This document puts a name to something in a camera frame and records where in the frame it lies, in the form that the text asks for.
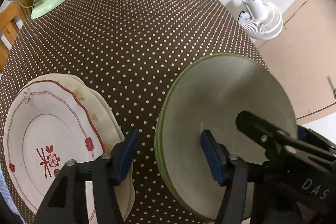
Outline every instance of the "white plate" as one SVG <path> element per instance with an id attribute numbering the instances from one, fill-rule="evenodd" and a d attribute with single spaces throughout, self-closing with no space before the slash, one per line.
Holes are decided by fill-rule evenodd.
<path id="1" fill-rule="evenodd" d="M 5 160 L 16 190 L 34 213 L 67 160 L 86 162 L 102 153 L 85 107 L 58 83 L 32 83 L 14 99 L 4 127 Z M 88 204 L 89 217 L 93 212 Z"/>
<path id="2" fill-rule="evenodd" d="M 65 88 L 71 90 L 77 96 L 90 113 L 92 122 L 97 128 L 106 151 L 110 151 L 116 143 L 125 139 L 105 99 L 100 93 L 88 88 L 80 78 L 75 75 L 50 73 L 41 75 L 30 81 L 30 83 L 38 80 L 54 80 Z M 133 165 L 131 165 L 127 178 L 120 186 L 115 187 L 115 195 L 124 220 L 128 217 L 135 200 L 132 172 Z M 90 221 L 90 224 L 95 224 L 96 222 L 96 217 L 94 216 Z"/>
<path id="3" fill-rule="evenodd" d="M 261 164 L 265 150 L 237 130 L 236 117 L 248 110 L 297 138 L 292 105 L 277 80 L 255 61 L 236 54 L 203 57 L 169 90 L 155 132 L 156 158 L 169 190 L 186 208 L 216 219 L 225 189 L 212 179 L 200 144 L 210 129 L 217 142 L 248 162 Z M 249 184 L 245 218 L 251 213 Z"/>

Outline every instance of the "green plate rim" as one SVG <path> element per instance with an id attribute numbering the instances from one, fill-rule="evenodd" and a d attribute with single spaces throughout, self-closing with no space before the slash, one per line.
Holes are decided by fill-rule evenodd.
<path id="1" fill-rule="evenodd" d="M 194 211 L 191 207 L 189 207 L 186 202 L 179 196 L 178 192 L 176 191 L 172 181 L 170 180 L 170 177 L 168 175 L 168 170 L 166 168 L 166 165 L 164 164 L 164 155 L 163 155 L 163 143 L 162 143 L 162 131 L 163 131 L 163 120 L 164 120 L 164 113 L 166 112 L 166 108 L 167 108 L 167 102 L 169 101 L 169 98 L 170 98 L 170 95 L 171 93 L 173 92 L 173 90 L 175 89 L 176 85 L 179 83 L 179 81 L 181 80 L 181 78 L 183 77 L 183 75 L 188 71 L 190 70 L 192 67 L 194 67 L 196 64 L 204 61 L 204 60 L 207 60 L 207 59 L 210 59 L 210 58 L 214 58 L 214 57 L 218 57 L 218 56 L 236 56 L 236 57 L 240 57 L 240 58 L 244 58 L 244 59 L 247 59 L 251 62 L 254 62 L 255 64 L 259 65 L 260 67 L 262 67 L 260 65 L 259 62 L 255 61 L 254 59 L 252 58 L 249 58 L 249 57 L 246 57 L 246 56 L 243 56 L 241 54 L 236 54 L 236 53 L 229 53 L 229 52 L 221 52 L 221 53 L 215 53 L 215 54 L 210 54 L 208 56 L 204 56 L 204 57 L 201 57 L 199 60 L 195 61 L 194 63 L 190 64 L 184 71 L 182 71 L 180 73 L 180 75 L 176 78 L 176 80 L 174 81 L 174 83 L 172 84 L 171 88 L 169 89 L 168 93 L 167 93 L 167 96 L 165 98 L 165 101 L 163 103 L 163 106 L 161 108 L 161 111 L 160 111 L 160 114 L 159 114 L 159 117 L 157 119 L 157 124 L 156 124 L 156 128 L 155 128 L 155 137 L 154 137 L 154 152 L 155 152 L 155 156 L 156 156 L 156 160 L 157 160 L 157 166 L 159 168 L 159 172 L 161 174 L 161 177 L 162 179 L 164 180 L 165 184 L 167 185 L 169 191 L 174 195 L 174 197 L 179 201 L 179 203 L 185 207 L 187 210 L 189 210 L 190 212 L 192 212 L 193 214 L 197 215 L 197 216 L 200 216 L 201 218 L 203 219 L 206 219 L 206 220 L 210 220 L 210 221 L 214 221 L 215 219 L 210 219 L 210 218 L 207 218 L 199 213 L 197 213 L 196 211 Z M 283 92 L 285 93 L 288 101 L 290 102 L 289 100 L 289 97 L 287 95 L 287 93 L 285 92 L 284 88 L 282 87 L 282 85 L 279 83 L 279 81 L 274 77 L 273 74 L 271 74 L 271 76 L 275 79 L 275 81 L 279 84 L 279 86 L 282 88 Z M 290 102 L 290 105 L 292 107 L 292 113 L 293 113 L 293 120 L 295 122 L 295 127 L 297 126 L 296 124 L 296 118 L 295 118 L 295 113 L 294 113 L 294 109 L 293 109 L 293 106 Z"/>

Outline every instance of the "table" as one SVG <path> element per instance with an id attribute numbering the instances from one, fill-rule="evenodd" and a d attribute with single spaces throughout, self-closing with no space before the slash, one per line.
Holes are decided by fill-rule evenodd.
<path id="1" fill-rule="evenodd" d="M 204 223 L 169 192 L 154 153 L 157 117 L 179 73 L 204 55 L 235 52 L 265 66 L 257 49 L 218 0 L 67 0 L 23 25 L 0 82 L 0 143 L 8 109 L 35 77 L 69 73 L 100 92 L 125 134 L 139 129 L 135 203 L 126 222 Z M 22 217 L 33 213 L 0 162 Z"/>

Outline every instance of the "fan base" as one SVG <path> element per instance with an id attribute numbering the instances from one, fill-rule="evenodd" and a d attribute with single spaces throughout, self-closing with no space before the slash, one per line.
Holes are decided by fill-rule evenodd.
<path id="1" fill-rule="evenodd" d="M 65 0 L 47 0 L 43 2 L 42 0 L 40 0 L 33 8 L 33 11 L 31 12 L 31 18 L 35 19 L 42 15 L 45 15 L 64 1 Z"/>

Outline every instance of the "wooden chair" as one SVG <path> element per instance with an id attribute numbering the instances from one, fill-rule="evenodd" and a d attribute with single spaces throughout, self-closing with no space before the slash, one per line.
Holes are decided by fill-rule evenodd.
<path id="1" fill-rule="evenodd" d="M 32 0 L 20 0 L 24 6 L 31 6 Z M 5 10 L 0 13 L 0 32 L 4 34 L 11 45 L 19 32 L 19 29 L 14 22 L 14 18 L 19 16 L 22 22 L 25 22 L 31 15 L 31 8 L 24 8 L 18 0 L 11 2 Z M 0 71 L 3 71 L 5 61 L 8 57 L 9 50 L 0 39 Z"/>

